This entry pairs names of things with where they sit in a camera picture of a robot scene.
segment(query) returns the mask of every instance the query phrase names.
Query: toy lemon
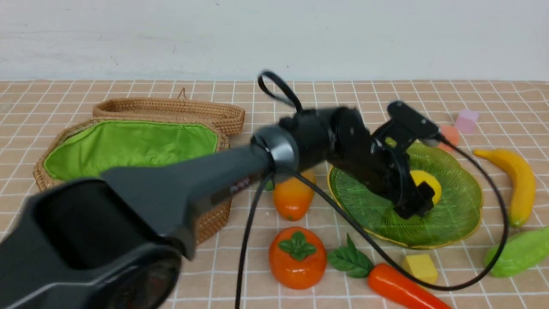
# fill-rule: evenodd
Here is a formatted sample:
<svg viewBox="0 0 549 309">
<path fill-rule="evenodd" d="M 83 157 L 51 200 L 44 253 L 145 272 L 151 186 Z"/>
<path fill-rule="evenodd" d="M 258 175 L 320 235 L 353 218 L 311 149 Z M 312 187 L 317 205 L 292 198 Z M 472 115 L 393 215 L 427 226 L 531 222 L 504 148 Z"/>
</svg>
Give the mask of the toy lemon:
<svg viewBox="0 0 549 309">
<path fill-rule="evenodd" d="M 435 191 L 435 195 L 433 196 L 433 204 L 436 205 L 442 196 L 442 186 L 435 176 L 425 172 L 424 170 L 411 170 L 410 175 L 412 176 L 414 183 L 416 183 L 416 186 L 425 181 L 431 188 L 433 188 L 433 191 Z"/>
</svg>

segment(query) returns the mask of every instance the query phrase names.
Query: yellow block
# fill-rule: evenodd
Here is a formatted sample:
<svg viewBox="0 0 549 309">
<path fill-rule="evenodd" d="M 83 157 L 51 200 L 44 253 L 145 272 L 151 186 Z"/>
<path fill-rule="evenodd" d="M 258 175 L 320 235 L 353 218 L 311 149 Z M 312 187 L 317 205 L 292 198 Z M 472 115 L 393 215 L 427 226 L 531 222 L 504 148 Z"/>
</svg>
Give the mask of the yellow block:
<svg viewBox="0 0 549 309">
<path fill-rule="evenodd" d="M 419 280 L 434 284 L 439 278 L 435 264 L 428 254 L 408 255 L 402 267 Z"/>
</svg>

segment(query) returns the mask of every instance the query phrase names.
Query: toy bitter melon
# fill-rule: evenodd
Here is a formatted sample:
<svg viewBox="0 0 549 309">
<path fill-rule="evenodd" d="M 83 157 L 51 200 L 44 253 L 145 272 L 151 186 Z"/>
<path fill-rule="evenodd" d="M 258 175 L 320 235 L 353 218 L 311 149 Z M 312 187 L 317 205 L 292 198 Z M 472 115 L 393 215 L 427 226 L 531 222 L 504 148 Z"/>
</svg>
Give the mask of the toy bitter melon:
<svg viewBox="0 0 549 309">
<path fill-rule="evenodd" d="M 492 247 L 484 259 L 488 265 L 497 251 Z M 500 258 L 492 271 L 494 277 L 512 277 L 536 266 L 549 256 L 549 226 L 538 230 L 520 232 L 507 239 Z"/>
</svg>

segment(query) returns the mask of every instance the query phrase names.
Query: green fabric lining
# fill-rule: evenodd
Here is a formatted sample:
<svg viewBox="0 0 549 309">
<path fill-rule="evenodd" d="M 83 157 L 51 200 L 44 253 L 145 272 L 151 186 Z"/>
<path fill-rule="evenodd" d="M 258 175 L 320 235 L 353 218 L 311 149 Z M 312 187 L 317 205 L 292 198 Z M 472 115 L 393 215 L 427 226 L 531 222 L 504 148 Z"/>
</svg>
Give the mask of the green fabric lining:
<svg viewBox="0 0 549 309">
<path fill-rule="evenodd" d="M 201 124 L 107 120 L 65 140 L 44 168 L 61 181 L 98 177 L 112 167 L 156 167 L 209 155 L 217 142 Z"/>
</svg>

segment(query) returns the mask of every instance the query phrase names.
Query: white wall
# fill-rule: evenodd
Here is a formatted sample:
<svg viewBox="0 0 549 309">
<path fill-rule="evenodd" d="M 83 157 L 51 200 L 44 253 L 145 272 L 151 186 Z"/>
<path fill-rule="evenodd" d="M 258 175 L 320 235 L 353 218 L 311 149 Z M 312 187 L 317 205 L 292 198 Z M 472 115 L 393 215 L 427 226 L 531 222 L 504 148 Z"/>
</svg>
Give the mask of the white wall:
<svg viewBox="0 0 549 309">
<path fill-rule="evenodd" d="M 0 79 L 549 80 L 548 0 L 0 0 Z"/>
</svg>

